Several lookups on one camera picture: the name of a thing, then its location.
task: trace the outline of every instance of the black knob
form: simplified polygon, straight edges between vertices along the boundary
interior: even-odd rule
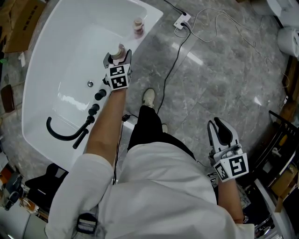
[[[98,93],[96,93],[95,95],[94,95],[94,98],[96,99],[96,100],[101,100],[103,97],[105,97],[106,96],[106,91],[105,90],[100,90]]]
[[[100,107],[97,104],[94,104],[89,110],[88,110],[88,114],[93,116],[95,115],[98,111],[99,111]]]

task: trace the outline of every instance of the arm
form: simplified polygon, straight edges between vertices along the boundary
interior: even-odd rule
[[[125,98],[126,90],[111,93],[90,132],[86,154],[77,159],[59,187],[46,226],[49,239],[71,238],[78,215],[94,208],[111,183]]]
[[[218,205],[228,211],[236,224],[243,224],[243,211],[235,179],[218,183]]]
[[[86,153],[99,155],[114,163],[127,89],[113,91],[95,122],[87,142]]]

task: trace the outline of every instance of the black chair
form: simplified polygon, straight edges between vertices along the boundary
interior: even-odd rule
[[[56,164],[50,164],[45,175],[25,182],[30,188],[27,198],[49,213],[53,198],[67,174],[67,171]]]

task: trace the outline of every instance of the gray tile floor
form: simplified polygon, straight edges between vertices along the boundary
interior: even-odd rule
[[[180,16],[162,0],[144,0],[163,11],[157,23],[133,56],[133,78],[127,94],[126,111],[138,115],[143,92],[151,87],[156,91],[155,109],[158,109],[163,94],[164,79],[172,66],[178,46],[184,40],[173,33],[173,23]],[[235,0],[170,0],[178,8],[185,10],[192,18],[198,11],[213,7],[226,11],[240,24],[258,29],[261,16],[256,15],[248,1]],[[45,20],[57,0],[51,0],[46,7],[34,35],[34,43],[26,52],[30,59],[32,49]],[[194,33],[204,39],[215,36],[215,16],[218,13],[207,10],[198,17]],[[242,35],[269,61],[265,63],[255,49],[239,35],[234,24],[219,16],[218,37],[212,42],[203,42],[190,36],[183,45],[177,64],[167,80],[164,104],[159,116],[168,124],[169,133],[184,142],[194,152],[197,160],[208,165],[211,150],[206,131],[207,122],[213,117],[222,117],[238,131],[245,151],[254,144],[271,122],[268,110],[280,111],[285,98],[281,80],[281,69],[285,71],[288,57],[277,46],[275,19],[263,17],[261,27],[247,30],[239,27]],[[9,55],[4,66],[1,86],[25,80],[27,67],[21,69],[17,54]],[[14,89],[16,104],[21,103],[23,85]],[[131,117],[129,122],[136,123]],[[12,164],[16,164],[27,178],[45,172],[50,162],[31,148],[21,133],[21,110],[17,110],[3,120],[1,132],[2,145]],[[120,145],[118,167],[126,155],[131,130],[124,127]]]

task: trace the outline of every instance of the white sneaker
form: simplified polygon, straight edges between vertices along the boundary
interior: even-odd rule
[[[150,108],[154,107],[155,91],[152,88],[148,88],[143,94],[143,105],[146,105]]]
[[[168,133],[168,126],[167,126],[167,124],[162,124],[162,131],[163,131],[163,133]]]

